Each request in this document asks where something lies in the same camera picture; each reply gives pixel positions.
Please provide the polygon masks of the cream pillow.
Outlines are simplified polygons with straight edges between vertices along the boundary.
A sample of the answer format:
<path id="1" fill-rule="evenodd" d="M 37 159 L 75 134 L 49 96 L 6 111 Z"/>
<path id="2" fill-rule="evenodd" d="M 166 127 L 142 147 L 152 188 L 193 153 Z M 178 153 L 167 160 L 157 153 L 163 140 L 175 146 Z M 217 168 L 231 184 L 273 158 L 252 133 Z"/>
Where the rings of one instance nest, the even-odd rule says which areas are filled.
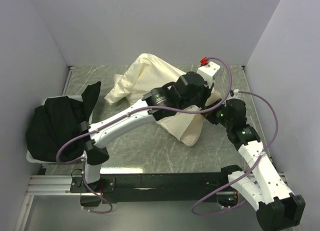
<path id="1" fill-rule="evenodd" d="M 205 103 L 205 106 L 212 105 L 221 97 L 222 96 L 219 91 L 212 91 L 210 97 Z M 180 141 L 188 147 L 195 145 L 201 135 L 203 124 L 204 117 L 201 114 L 196 114 L 182 134 Z"/>

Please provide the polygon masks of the aluminium frame rail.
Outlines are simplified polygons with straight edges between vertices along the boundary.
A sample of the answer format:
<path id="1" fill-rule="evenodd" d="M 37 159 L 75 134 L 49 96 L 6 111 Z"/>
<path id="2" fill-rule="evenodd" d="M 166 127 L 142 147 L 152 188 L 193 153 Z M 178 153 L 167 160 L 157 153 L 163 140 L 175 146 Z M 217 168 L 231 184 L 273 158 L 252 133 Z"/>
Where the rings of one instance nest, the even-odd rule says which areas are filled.
<path id="1" fill-rule="evenodd" d="M 25 199 L 15 226 L 23 231 L 36 196 L 81 196 L 92 198 L 93 194 L 85 188 L 79 175 L 33 175 L 27 186 Z"/>

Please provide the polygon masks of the cream pillowcase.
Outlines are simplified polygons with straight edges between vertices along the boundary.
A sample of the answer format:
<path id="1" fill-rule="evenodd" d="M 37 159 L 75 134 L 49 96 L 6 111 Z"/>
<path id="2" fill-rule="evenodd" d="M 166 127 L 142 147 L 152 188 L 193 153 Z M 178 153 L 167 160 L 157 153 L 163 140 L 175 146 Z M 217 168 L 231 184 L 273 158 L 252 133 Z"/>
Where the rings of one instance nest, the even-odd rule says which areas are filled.
<path id="1" fill-rule="evenodd" d="M 159 57 L 141 54 L 124 74 L 115 74 L 114 87 L 104 99 L 111 105 L 125 98 L 130 105 L 140 100 L 153 88 L 159 88 L 169 82 L 175 82 L 185 72 L 172 66 Z M 169 134 L 180 141 L 184 131 L 196 114 L 177 113 L 157 122 Z"/>

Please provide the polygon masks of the black cloth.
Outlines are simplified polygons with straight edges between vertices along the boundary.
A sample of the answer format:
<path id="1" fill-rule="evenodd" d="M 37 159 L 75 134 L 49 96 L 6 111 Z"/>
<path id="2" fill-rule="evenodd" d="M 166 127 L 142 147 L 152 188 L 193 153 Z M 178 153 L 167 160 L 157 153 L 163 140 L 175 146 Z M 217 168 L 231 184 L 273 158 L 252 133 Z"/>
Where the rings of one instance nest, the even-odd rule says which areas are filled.
<path id="1" fill-rule="evenodd" d="M 79 136 L 80 124 L 89 122 L 98 101 L 101 82 L 88 85 L 81 100 L 69 96 L 52 97 L 34 109 L 26 131 L 26 146 L 31 161 L 56 162 L 59 149 Z"/>

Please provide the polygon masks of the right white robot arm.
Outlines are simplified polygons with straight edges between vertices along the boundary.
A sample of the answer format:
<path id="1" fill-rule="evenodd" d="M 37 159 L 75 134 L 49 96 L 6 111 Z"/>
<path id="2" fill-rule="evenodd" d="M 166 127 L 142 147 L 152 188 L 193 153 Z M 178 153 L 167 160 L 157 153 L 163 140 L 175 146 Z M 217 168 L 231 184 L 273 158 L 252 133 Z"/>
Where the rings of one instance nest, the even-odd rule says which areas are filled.
<path id="1" fill-rule="evenodd" d="M 273 166 L 257 131 L 247 123 L 246 104 L 232 98 L 204 117 L 226 129 L 229 141 L 244 158 L 256 181 L 248 178 L 236 165 L 221 169 L 222 189 L 235 189 L 254 208 L 264 231 L 282 231 L 300 224 L 306 206 L 301 195 L 295 195 Z"/>

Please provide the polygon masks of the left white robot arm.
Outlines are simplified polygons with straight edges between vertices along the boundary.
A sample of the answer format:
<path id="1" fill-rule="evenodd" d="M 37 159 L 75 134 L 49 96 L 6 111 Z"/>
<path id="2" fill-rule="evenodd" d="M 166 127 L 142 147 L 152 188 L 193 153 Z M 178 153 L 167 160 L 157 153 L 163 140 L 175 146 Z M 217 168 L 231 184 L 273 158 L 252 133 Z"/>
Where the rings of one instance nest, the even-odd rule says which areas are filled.
<path id="1" fill-rule="evenodd" d="M 214 88 L 215 72 L 188 72 L 177 81 L 153 88 L 120 113 L 92 123 L 87 130 L 82 186 L 88 192 L 100 186 L 102 164 L 109 159 L 107 146 L 118 137 L 146 124 L 179 114 L 196 115 L 205 107 Z"/>

